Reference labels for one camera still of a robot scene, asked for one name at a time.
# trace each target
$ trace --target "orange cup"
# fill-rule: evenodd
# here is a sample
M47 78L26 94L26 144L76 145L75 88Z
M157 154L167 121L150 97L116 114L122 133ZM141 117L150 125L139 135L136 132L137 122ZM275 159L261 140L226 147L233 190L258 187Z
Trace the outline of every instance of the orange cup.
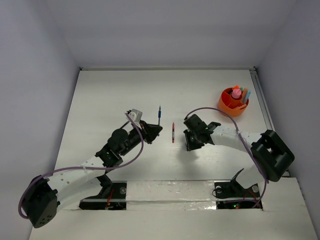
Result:
M246 105L241 102L241 97L239 99L233 99L230 95L232 90L233 88L229 87L222 92L217 107L235 118L246 110L249 105L249 99L246 101Z

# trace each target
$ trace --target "gray wall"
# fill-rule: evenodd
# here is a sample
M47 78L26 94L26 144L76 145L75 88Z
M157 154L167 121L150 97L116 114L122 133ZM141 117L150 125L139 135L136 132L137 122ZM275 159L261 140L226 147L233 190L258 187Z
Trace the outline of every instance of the gray wall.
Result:
M259 65L277 132L295 154L298 178L320 237L320 1L298 0Z
M18 201L53 169L79 68L42 0L0 1L0 239L29 239Z
M295 0L46 0L81 67L256 66Z

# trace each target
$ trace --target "orange marker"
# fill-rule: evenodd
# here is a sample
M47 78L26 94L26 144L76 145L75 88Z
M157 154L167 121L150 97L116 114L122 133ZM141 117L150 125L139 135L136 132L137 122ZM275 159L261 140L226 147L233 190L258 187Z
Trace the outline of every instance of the orange marker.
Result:
M172 143L175 143L175 123L172 123Z

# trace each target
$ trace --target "purple cable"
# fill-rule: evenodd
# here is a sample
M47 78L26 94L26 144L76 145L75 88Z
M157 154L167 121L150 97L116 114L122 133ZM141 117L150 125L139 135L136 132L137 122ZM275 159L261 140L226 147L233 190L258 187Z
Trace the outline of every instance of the purple cable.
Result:
M143 149L144 149L144 138L142 137L142 134L139 130L139 128L137 127L137 125L135 124L135 122L129 117L129 115L127 113L125 113L126 117L129 119L129 121L131 122L131 124L133 125L133 127L136 129L136 131L138 132L139 136L140 136L140 139L141 139L141 148L140 148L140 151L138 152L138 154L130 161L128 161L127 163L125 164L122 164L120 166L114 166L114 167L94 167L94 166L88 166L88 167L85 167L85 169L87 170L114 170L114 169L120 169L120 168L123 168L123 167L126 167L128 166L129 164L133 163L142 153ZM63 167L63 168L59 168L59 169L56 169L56 170L53 170L53 171L49 171L43 175L40 175L39 177L37 177L33 182L31 182L29 184L29 186L25 189L25 191L23 192L21 198L20 198L20 201L19 201L19 205L18 205L18 212L19 212L19 215L24 218L24 219L28 219L28 216L24 215L23 212L22 212L22 202L27 194L27 192L30 190L30 188L35 185L40 179L44 178L44 177L47 177L47 176L50 176L54 173L58 173L58 172L62 172L62 171L66 171L66 170L84 170L84 167L83 166L69 166L69 167Z
M243 143L243 146L244 146L245 150L247 151L247 153L249 154L250 158L251 158L252 161L254 162L254 164L255 164L256 168L258 169L259 173L263 176L263 178L264 178L264 188L263 188L263 191L262 191L262 194L261 194L259 200L258 200L257 202L255 201L256 204L252 207L252 208L254 209L257 205L259 205L259 203L261 202L262 197L264 196L264 194L265 194L265 192L266 192L267 184L269 183L269 180L268 180L268 178L267 178L267 175L265 174L265 172L263 171L263 169L259 166L257 160L255 159L255 157L253 156L251 150L250 150L249 147L247 146L245 139L242 137L242 135L241 135L241 133L240 133L240 131L239 131L239 127L238 127L236 121L235 121L235 120L233 119L233 117L230 116L227 112L222 111L222 110L220 110L220 109L218 109L218 108L215 108L215 107L205 106L205 107L199 107L199 108L197 108L197 109L189 112L189 113L185 116L184 119L187 119L187 117L188 117L190 114L194 113L195 111L202 110L202 109L216 110L216 111L218 111L218 112L220 112L220 113L223 113L223 114L227 115L227 116L231 119L231 121L233 122L233 124L234 124L234 126L235 126L235 130L237 131L238 136L239 136L241 142ZM233 203L233 202L243 202L243 201L248 201L248 200L240 199L240 200L229 200L229 201L226 201L226 202Z

